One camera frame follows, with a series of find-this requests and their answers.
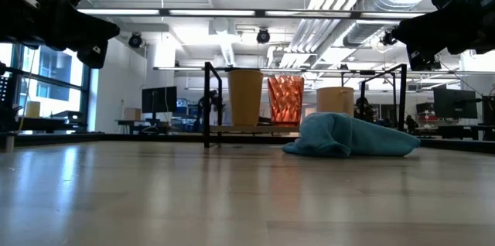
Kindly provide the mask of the person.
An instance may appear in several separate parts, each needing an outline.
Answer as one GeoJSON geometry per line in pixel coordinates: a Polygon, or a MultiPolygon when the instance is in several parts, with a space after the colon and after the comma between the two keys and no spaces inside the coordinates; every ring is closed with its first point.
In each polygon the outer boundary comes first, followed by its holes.
{"type": "Polygon", "coordinates": [[[374,109],[366,98],[357,98],[354,107],[354,117],[370,123],[374,122],[374,109]]]}

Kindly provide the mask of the teal cloth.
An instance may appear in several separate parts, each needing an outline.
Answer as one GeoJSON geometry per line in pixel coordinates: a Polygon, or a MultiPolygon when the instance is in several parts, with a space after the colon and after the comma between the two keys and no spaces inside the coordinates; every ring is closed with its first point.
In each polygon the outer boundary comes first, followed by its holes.
{"type": "Polygon", "coordinates": [[[300,137],[282,147],[300,156],[348,158],[351,156],[406,156],[421,141],[405,132],[352,118],[348,114],[316,112],[299,126],[300,137]]]}

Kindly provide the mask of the yellow plastic cup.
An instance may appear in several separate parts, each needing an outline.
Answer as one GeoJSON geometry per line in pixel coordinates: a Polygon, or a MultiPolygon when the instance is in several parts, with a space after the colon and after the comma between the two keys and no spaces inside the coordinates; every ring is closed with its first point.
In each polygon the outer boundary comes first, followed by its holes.
{"type": "Polygon", "coordinates": [[[261,104],[263,73],[232,70],[228,73],[231,121],[234,126],[256,126],[261,104]]]}

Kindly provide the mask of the black case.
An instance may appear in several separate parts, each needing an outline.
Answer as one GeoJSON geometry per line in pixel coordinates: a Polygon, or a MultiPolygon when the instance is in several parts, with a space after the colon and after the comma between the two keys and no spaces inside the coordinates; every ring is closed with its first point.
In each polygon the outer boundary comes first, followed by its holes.
{"type": "Polygon", "coordinates": [[[67,124],[83,124],[83,113],[80,111],[61,111],[51,114],[51,118],[63,118],[67,124]]]}

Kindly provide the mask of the long ceiling light strip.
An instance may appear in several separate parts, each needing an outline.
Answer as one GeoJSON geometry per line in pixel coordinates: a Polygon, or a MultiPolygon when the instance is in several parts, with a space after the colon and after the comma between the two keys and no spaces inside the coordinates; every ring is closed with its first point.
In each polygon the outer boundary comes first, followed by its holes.
{"type": "Polygon", "coordinates": [[[354,19],[401,21],[425,15],[426,12],[378,12],[350,10],[265,10],[265,9],[79,9],[87,15],[118,17],[231,17],[256,19],[354,19]]]}

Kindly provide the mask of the wooden shelf with black frame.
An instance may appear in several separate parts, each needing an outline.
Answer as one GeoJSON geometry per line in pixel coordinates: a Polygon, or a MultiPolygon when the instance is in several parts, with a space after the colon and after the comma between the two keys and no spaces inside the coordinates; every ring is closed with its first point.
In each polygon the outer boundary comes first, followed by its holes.
{"type": "MultiPolygon", "coordinates": [[[[211,101],[210,101],[210,75],[213,74],[213,76],[217,79],[218,82],[218,98],[220,101],[222,101],[222,92],[223,92],[223,86],[222,86],[222,80],[221,77],[219,76],[218,72],[215,70],[211,62],[205,62],[204,64],[204,89],[203,89],[203,145],[205,149],[208,149],[210,147],[210,111],[211,111],[211,101]]],[[[365,97],[365,86],[366,82],[374,80],[378,77],[384,76],[386,74],[390,74],[392,76],[392,87],[393,87],[393,99],[394,99],[394,111],[397,112],[397,127],[399,131],[404,131],[404,122],[405,122],[405,100],[406,100],[406,77],[407,77],[407,66],[405,64],[399,64],[396,67],[393,67],[389,70],[385,70],[380,73],[376,73],[372,77],[369,77],[365,79],[361,83],[361,89],[360,89],[360,99],[363,100],[365,97]],[[400,90],[399,90],[399,105],[397,105],[397,84],[396,84],[396,71],[400,72],[401,75],[401,83],[400,83],[400,90]]],[[[220,138],[222,137],[223,132],[248,132],[251,134],[256,134],[256,133],[274,133],[274,132],[298,132],[299,127],[295,126],[239,126],[239,127],[234,127],[234,126],[226,126],[225,128],[222,127],[222,103],[218,106],[218,111],[220,112],[217,115],[218,118],[218,123],[220,130],[217,130],[217,137],[220,138]]]]}

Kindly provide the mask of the cardboard box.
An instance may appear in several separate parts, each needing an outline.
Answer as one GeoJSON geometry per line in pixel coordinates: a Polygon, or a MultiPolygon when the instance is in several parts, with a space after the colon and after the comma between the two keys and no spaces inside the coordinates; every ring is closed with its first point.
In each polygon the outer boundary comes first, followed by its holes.
{"type": "Polygon", "coordinates": [[[140,108],[125,108],[122,119],[126,121],[140,121],[142,110],[140,108]]]}

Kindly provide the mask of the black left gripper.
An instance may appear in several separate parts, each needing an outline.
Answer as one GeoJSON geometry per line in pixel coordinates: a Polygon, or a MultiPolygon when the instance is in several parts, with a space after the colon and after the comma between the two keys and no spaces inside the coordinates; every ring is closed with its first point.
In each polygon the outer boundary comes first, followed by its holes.
{"type": "Polygon", "coordinates": [[[120,33],[112,23],[79,12],[74,6],[81,0],[0,0],[0,43],[37,43],[44,40],[53,49],[70,48],[91,69],[101,69],[108,40],[120,33]],[[42,38],[38,27],[42,24],[42,38]]]}

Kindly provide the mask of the yellow box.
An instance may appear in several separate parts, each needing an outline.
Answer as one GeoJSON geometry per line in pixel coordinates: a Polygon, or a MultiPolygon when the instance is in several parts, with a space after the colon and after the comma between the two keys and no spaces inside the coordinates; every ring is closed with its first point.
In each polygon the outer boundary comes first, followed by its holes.
{"type": "Polygon", "coordinates": [[[41,103],[39,101],[28,101],[26,104],[26,118],[38,118],[40,116],[41,103]]]}

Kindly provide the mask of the peach mug with handle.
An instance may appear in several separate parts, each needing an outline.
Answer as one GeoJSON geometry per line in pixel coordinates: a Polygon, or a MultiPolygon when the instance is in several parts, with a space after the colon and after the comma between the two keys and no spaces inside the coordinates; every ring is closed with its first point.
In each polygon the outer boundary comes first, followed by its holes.
{"type": "Polygon", "coordinates": [[[323,87],[316,91],[316,111],[348,114],[354,113],[354,89],[350,87],[323,87]]]}

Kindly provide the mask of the black aluminium table frame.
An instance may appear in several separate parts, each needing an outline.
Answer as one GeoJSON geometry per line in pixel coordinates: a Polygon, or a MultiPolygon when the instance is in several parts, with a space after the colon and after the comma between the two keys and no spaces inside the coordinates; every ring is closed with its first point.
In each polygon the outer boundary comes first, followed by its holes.
{"type": "MultiPolygon", "coordinates": [[[[203,144],[202,135],[119,135],[119,134],[42,134],[17,135],[15,146],[55,145],[81,142],[197,142],[203,144]]],[[[210,144],[282,145],[295,141],[294,137],[271,136],[217,136],[210,137],[210,144]]],[[[480,152],[495,155],[495,142],[452,139],[421,138],[421,147],[460,152],[480,152]]]]}

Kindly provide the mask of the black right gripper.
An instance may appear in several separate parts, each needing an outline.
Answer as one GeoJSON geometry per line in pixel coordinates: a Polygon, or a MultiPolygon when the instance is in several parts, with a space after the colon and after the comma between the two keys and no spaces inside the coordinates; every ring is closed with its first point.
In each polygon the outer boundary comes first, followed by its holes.
{"type": "Polygon", "coordinates": [[[442,67],[435,55],[422,52],[495,50],[495,0],[432,0],[432,4],[438,11],[404,20],[391,31],[406,45],[411,70],[442,67]]]}

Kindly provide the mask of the red faceted tumbler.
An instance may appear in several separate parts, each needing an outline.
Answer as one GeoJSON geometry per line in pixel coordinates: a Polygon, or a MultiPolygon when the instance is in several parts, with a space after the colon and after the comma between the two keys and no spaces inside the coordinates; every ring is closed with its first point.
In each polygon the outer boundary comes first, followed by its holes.
{"type": "Polygon", "coordinates": [[[269,77],[271,123],[276,126],[299,126],[303,93],[303,77],[293,75],[269,77]]]}

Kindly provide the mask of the black computer monitor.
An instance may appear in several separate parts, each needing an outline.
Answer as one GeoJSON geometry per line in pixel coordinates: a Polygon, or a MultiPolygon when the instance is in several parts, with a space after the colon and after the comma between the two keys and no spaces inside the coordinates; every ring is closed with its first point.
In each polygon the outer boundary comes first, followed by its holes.
{"type": "Polygon", "coordinates": [[[436,88],[433,90],[434,110],[440,118],[477,119],[477,102],[474,91],[436,88]]]}
{"type": "Polygon", "coordinates": [[[482,96],[483,123],[495,125],[495,96],[482,96]]]}
{"type": "Polygon", "coordinates": [[[176,87],[157,87],[142,90],[142,112],[174,112],[177,108],[176,87]]]}

